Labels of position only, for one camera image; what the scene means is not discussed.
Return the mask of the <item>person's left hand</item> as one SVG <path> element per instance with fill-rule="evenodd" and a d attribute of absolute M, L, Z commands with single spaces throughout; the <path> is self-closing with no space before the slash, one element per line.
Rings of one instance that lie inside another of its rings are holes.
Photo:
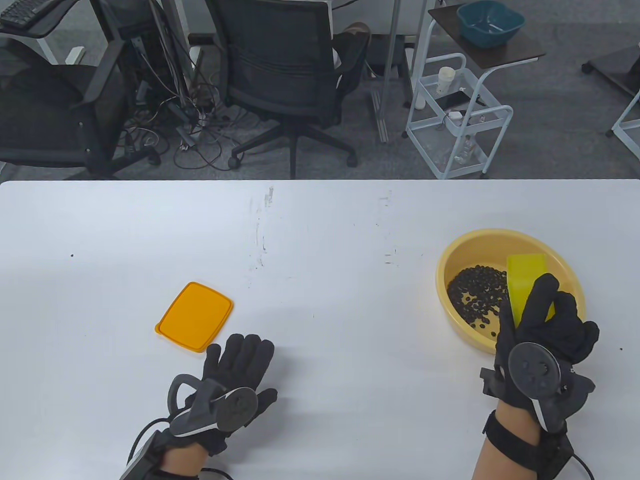
<path fill-rule="evenodd" d="M 224 347 L 211 343 L 206 348 L 201 381 L 213 381 L 217 397 L 242 387 L 256 391 L 274 357 L 274 350 L 270 340 L 261 339 L 257 334 L 231 334 Z M 235 432 L 236 429 L 224 431 L 216 427 L 182 438 L 169 430 L 165 430 L 163 435 L 169 449 L 199 446 L 206 457 L 214 457 L 227 448 L 226 441 Z"/>

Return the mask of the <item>person's right hand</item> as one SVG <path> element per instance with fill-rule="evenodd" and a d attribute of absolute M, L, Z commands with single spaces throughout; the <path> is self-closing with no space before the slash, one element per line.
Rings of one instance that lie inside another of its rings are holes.
<path fill-rule="evenodd" d="M 509 303 L 499 311 L 500 329 L 494 357 L 494 395 L 523 409 L 550 433 L 586 403 L 595 384 L 575 372 L 600 338 L 592 321 L 578 316 L 575 297 L 561 291 L 553 274 L 532 286 L 519 323 Z"/>

